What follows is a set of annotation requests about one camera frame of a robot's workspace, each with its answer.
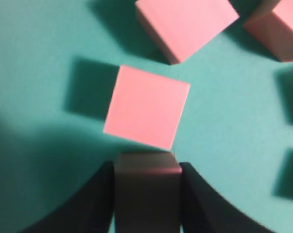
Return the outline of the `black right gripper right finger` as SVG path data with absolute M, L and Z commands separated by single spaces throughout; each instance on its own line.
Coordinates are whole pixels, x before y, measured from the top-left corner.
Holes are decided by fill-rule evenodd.
M 185 233 L 271 233 L 209 185 L 188 162 L 181 162 L 180 220 Z

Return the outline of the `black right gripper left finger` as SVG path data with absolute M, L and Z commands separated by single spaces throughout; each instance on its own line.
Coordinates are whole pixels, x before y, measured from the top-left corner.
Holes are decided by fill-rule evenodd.
M 22 230 L 23 233 L 107 233 L 115 206 L 115 176 L 111 161 L 62 206 Z

